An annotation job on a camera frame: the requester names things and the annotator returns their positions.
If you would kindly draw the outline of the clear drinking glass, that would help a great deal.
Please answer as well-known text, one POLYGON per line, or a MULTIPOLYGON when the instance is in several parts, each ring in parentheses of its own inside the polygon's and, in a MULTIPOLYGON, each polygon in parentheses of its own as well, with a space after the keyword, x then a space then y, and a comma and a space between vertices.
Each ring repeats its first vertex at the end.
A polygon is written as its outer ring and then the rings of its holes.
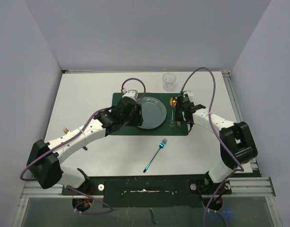
POLYGON ((163 79, 163 89, 165 91, 169 91, 172 89, 173 87, 173 84, 175 83, 176 81, 176 76, 175 74, 173 73, 165 73, 163 76, 162 76, 162 79, 163 79))

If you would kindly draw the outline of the teal ceramic plate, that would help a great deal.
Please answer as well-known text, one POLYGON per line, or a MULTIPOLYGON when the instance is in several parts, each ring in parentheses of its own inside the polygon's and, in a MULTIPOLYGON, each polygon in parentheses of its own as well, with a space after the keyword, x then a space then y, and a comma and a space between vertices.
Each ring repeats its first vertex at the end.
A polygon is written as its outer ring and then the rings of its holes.
POLYGON ((165 105, 154 97, 144 97, 140 101, 142 107, 141 129, 151 130, 159 127, 166 119, 167 110, 165 105))

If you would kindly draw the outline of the gold fork with green handle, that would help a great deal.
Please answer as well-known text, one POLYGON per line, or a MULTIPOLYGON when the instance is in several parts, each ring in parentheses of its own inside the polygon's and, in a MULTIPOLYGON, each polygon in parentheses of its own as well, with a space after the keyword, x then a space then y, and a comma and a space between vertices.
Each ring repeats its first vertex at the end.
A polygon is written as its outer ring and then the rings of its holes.
MULTIPOLYGON (((69 130, 69 129, 67 129, 66 127, 65 127, 65 128, 63 128, 63 129, 62 129, 62 131, 63 131, 65 134, 68 134, 68 133, 70 133, 70 130, 69 130)), ((84 149, 85 151, 87 151, 87 150, 88 150, 88 148, 87 148, 86 146, 84 146, 84 147, 83 147, 83 149, 84 149)))

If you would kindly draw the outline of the iridescent gold spoon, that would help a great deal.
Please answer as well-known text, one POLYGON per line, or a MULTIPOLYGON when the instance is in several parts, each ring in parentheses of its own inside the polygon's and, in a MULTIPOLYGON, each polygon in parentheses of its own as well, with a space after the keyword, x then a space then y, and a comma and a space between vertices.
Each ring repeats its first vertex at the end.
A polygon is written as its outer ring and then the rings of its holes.
POLYGON ((170 98, 170 106, 171 106, 171 120, 170 120, 170 127, 174 127, 174 108, 176 107, 176 98, 173 96, 170 98))

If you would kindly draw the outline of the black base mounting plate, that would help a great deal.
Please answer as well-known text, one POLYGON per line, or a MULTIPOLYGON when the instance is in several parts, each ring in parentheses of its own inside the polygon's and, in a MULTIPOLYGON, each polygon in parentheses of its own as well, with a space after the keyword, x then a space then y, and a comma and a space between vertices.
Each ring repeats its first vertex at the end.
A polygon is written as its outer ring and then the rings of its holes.
POLYGON ((201 208, 211 195, 221 205, 225 194, 231 194, 229 181, 222 186, 203 175, 91 177, 78 189, 62 189, 62 195, 73 196, 73 205, 102 199, 104 208, 201 208))

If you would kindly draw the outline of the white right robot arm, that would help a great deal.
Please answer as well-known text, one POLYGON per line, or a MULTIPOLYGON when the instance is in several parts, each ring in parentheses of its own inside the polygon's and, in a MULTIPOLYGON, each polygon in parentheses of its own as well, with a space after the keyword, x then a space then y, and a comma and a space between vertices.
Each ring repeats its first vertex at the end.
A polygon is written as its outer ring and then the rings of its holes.
POLYGON ((215 193, 221 188, 221 182, 235 172, 243 172, 244 164, 256 158, 258 151, 245 122, 232 122, 213 114, 205 106, 195 105, 183 93, 176 97, 175 120, 185 121, 190 127, 201 126, 216 136, 220 142, 220 161, 206 174, 204 188, 215 193))

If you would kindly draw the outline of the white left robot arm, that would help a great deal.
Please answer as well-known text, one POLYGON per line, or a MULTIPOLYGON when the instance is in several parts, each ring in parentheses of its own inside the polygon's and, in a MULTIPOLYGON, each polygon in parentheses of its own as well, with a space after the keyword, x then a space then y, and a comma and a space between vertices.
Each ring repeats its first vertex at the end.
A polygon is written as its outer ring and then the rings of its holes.
POLYGON ((62 163, 87 144, 102 139, 123 126, 142 125, 142 108, 131 97, 123 97, 116 106, 95 112, 85 125, 65 136, 33 144, 27 168, 43 189, 56 184, 71 186, 78 194, 88 192, 89 177, 81 168, 69 168, 62 163))

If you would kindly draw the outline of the blue metal fork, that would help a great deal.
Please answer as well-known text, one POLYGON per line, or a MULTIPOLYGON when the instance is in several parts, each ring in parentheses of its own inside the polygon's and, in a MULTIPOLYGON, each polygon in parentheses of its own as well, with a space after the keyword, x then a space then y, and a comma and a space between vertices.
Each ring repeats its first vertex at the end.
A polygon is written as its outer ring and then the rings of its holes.
POLYGON ((159 153, 159 151, 165 147, 166 143, 167 143, 167 139, 164 138, 164 139, 161 141, 161 143, 159 144, 159 148, 158 148, 158 150, 156 151, 155 155, 153 156, 153 158, 149 161, 149 163, 148 163, 148 164, 146 165, 146 167, 144 168, 143 173, 146 173, 146 172, 147 172, 147 170, 149 169, 149 167, 150 167, 150 165, 152 164, 153 160, 155 159, 155 157, 157 156, 157 154, 159 153))

